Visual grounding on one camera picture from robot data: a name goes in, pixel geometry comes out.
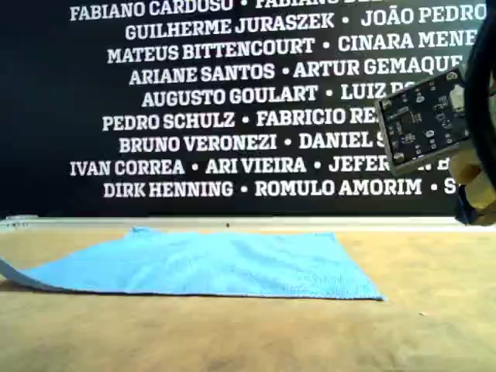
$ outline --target sensor module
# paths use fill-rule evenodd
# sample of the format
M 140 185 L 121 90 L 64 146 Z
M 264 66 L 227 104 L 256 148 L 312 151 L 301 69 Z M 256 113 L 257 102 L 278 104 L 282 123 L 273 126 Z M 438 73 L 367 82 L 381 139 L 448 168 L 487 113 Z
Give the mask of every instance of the sensor module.
M 411 173 L 469 147 L 463 70 L 454 68 L 376 102 L 391 172 Z

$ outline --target black wall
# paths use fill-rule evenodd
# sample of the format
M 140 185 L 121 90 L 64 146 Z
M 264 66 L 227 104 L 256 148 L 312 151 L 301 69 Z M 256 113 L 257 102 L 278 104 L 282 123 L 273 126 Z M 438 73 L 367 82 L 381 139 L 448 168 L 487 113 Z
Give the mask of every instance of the black wall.
M 470 37 L 463 45 L 435 46 L 419 48 L 419 33 L 429 31 L 476 30 L 480 20 L 468 19 L 440 22 L 441 16 L 462 16 L 477 2 L 472 0 L 411 2 L 360 2 L 313 6 L 290 6 L 282 8 L 258 9 L 257 4 L 276 5 L 282 2 L 257 2 L 233 0 L 235 6 L 227 12 L 190 13 L 178 15 L 145 15 L 123 19 L 100 19 L 71 21 L 71 6 L 90 5 L 87 2 L 17 2 L 4 5 L 2 11 L 2 59 L 0 62 L 2 84 L 0 112 L 2 113 L 2 134 L 0 135 L 0 171 L 2 174 L 2 194 L 0 210 L 3 215 L 33 213 L 42 216 L 146 216 L 146 215 L 452 215 L 453 182 L 449 179 L 446 164 L 435 164 L 430 170 L 420 170 L 409 176 L 408 180 L 395 180 L 385 169 L 366 168 L 362 164 L 357 171 L 330 171 L 328 166 L 339 156 L 373 156 L 368 159 L 379 164 L 384 151 L 377 138 L 378 125 L 373 120 L 351 123 L 351 108 L 371 107 L 373 99 L 343 99 L 346 91 L 342 84 L 385 84 L 385 94 L 392 92 L 391 82 L 405 83 L 427 78 L 429 72 L 390 74 L 366 74 L 364 61 L 378 58 L 407 57 L 407 64 L 415 57 L 466 56 L 470 50 Z M 361 19 L 367 11 L 391 11 L 391 4 L 401 14 L 409 8 L 414 16 L 409 24 L 394 24 L 394 18 L 385 26 L 363 26 Z M 421 15 L 431 17 L 421 21 Z M 163 23 L 164 29 L 169 22 L 202 21 L 230 19 L 231 27 L 239 25 L 240 18 L 262 16 L 288 16 L 311 13 L 333 12 L 333 28 L 279 30 L 263 33 L 230 33 L 211 36 L 166 37 L 148 40 L 127 40 L 126 27 L 147 23 Z M 309 18 L 299 18 L 301 25 L 309 25 Z M 386 41 L 388 34 L 397 33 L 403 40 L 407 33 L 414 49 L 386 49 L 345 51 L 339 49 L 341 36 L 382 34 Z M 449 33 L 445 41 L 450 41 Z M 243 40 L 275 40 L 311 38 L 311 53 L 219 57 L 199 60 L 184 59 L 181 51 L 185 43 L 222 43 Z M 179 54 L 176 60 L 162 62 L 109 64 L 108 50 L 133 47 L 159 47 L 174 45 Z M 360 75 L 294 77 L 298 63 L 309 61 L 358 60 Z M 226 66 L 235 64 L 273 64 L 274 76 L 268 79 L 238 81 L 203 81 L 185 84 L 129 85 L 133 70 L 164 69 L 174 67 Z M 283 86 L 317 85 L 315 100 L 304 102 L 275 102 L 236 104 L 229 102 L 229 92 L 237 88 L 275 87 L 278 94 Z M 142 107 L 147 92 L 185 91 L 194 89 L 222 89 L 227 102 L 222 105 L 189 105 L 164 107 Z M 332 96 L 326 90 L 332 89 Z M 302 109 L 343 109 L 346 118 L 342 124 L 304 126 L 257 126 L 257 112 L 274 110 Z M 103 116 L 112 115 L 158 115 L 186 112 L 234 112 L 235 125 L 227 128 L 209 129 L 157 129 L 133 131 L 104 131 Z M 366 133 L 371 146 L 361 148 L 305 149 L 299 145 L 299 135 L 308 133 L 317 136 L 322 133 L 357 132 Z M 233 135 L 276 135 L 274 150 L 249 151 L 188 151 L 185 136 L 233 136 Z M 181 149 L 177 152 L 120 153 L 119 139 L 143 137 L 177 137 Z M 364 141 L 362 134 L 356 134 L 359 143 Z M 241 158 L 290 157 L 303 159 L 306 170 L 302 173 L 265 173 L 247 174 L 243 170 Z M 206 174 L 209 161 L 220 158 L 238 159 L 236 174 Z M 180 160 L 184 174 L 175 175 L 117 175 L 115 162 L 118 160 Z M 81 176 L 71 175 L 71 162 L 110 161 L 110 174 Z M 315 162 L 321 167 L 315 169 Z M 334 185 L 332 195 L 256 195 L 257 181 L 315 180 L 317 188 L 322 182 Z M 401 192 L 401 185 L 417 183 Z M 187 182 L 187 181 L 231 181 L 231 196 L 219 197 L 149 197 L 150 182 Z M 142 182 L 143 195 L 139 198 L 106 198 L 105 183 Z M 347 190 L 355 190 L 350 195 Z M 389 188 L 390 194 L 382 195 L 380 190 Z

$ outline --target cable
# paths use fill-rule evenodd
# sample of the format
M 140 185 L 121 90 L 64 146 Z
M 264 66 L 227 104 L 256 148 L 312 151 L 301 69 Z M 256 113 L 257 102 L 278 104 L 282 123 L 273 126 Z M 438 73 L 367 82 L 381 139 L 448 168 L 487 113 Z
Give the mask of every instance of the cable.
M 470 138 L 493 187 L 496 188 L 496 124 L 489 111 L 489 81 L 496 64 L 496 11 L 488 7 L 470 53 L 465 86 L 465 115 Z

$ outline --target cloth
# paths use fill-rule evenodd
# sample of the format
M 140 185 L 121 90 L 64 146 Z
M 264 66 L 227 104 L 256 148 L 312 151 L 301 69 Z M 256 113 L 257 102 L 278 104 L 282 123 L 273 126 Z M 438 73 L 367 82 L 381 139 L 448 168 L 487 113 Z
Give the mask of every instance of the cloth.
M 44 291 L 384 299 L 332 233 L 161 233 L 134 228 L 122 239 L 54 262 L 0 274 Z

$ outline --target wooden table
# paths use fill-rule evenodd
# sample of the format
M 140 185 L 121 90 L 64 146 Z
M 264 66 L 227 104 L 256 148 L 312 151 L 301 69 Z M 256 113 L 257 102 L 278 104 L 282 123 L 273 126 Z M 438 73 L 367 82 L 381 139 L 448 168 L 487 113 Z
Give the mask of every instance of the wooden table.
M 31 267 L 125 233 L 0 234 L 0 255 Z M 388 301 L 48 294 L 0 279 L 0 370 L 496 370 L 496 234 L 337 236 Z

